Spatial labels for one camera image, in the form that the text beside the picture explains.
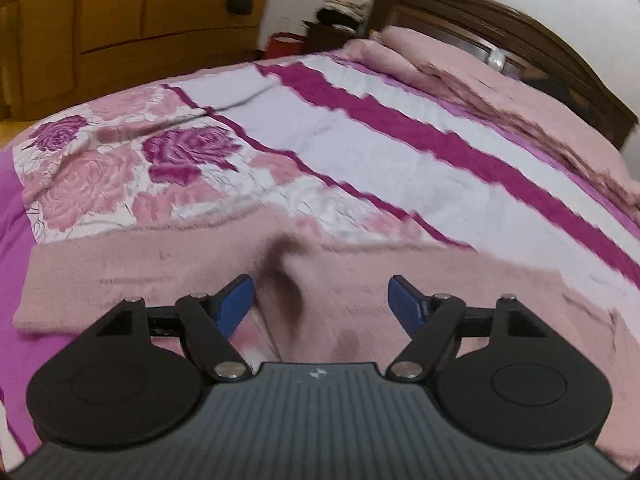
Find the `pink knit sweater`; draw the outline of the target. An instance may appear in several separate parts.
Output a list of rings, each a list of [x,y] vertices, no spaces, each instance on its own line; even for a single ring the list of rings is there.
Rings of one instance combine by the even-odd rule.
[[[288,362],[388,364],[408,338],[387,305],[390,278],[427,294],[492,306],[512,292],[602,370],[613,406],[598,445],[639,461],[639,344],[622,316],[571,289],[558,272],[469,249],[419,242],[332,242],[305,234],[277,206],[111,231],[32,250],[13,324],[26,333],[82,332],[120,300],[172,304],[241,274]]]

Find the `pink knit blanket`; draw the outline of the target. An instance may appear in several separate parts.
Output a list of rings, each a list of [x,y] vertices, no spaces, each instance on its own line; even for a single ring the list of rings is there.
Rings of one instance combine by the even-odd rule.
[[[631,179],[620,152],[551,96],[403,27],[388,26],[375,39],[350,40],[338,55],[529,140],[639,220],[639,182]]]

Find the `wooden wardrobe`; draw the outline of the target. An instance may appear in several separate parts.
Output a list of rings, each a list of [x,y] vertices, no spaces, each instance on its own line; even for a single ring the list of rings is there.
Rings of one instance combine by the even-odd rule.
[[[98,96],[249,60],[266,0],[1,0],[1,115],[46,117]]]

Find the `dark wooden headboard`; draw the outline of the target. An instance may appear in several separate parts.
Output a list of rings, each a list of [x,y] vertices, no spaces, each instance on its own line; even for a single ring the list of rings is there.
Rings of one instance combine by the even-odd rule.
[[[414,29],[472,54],[482,62],[501,51],[502,72],[534,72],[568,85],[588,122],[622,148],[638,117],[564,39],[529,15],[494,0],[373,0],[368,29]]]

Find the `red bin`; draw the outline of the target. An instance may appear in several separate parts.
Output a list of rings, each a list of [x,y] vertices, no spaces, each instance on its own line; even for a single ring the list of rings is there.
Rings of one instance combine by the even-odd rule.
[[[268,39],[264,59],[300,55],[303,52],[305,42],[306,37],[303,35],[294,34],[294,32],[276,32]]]

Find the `floral striped bed sheet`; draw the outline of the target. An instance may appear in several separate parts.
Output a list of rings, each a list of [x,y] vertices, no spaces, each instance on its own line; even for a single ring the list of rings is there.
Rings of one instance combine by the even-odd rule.
[[[1,153],[1,448],[39,446],[29,379],[76,334],[13,319],[42,244],[253,206],[332,242],[419,242],[558,272],[639,343],[639,220],[532,142],[337,54],[157,81]],[[235,335],[278,358],[257,302]]]

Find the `dark nightstand with clothes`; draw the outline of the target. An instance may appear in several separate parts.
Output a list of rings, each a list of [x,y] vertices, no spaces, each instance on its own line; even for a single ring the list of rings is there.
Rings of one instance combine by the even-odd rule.
[[[369,9],[367,0],[323,0],[314,19],[304,21],[303,54],[341,49],[349,40],[361,37]]]

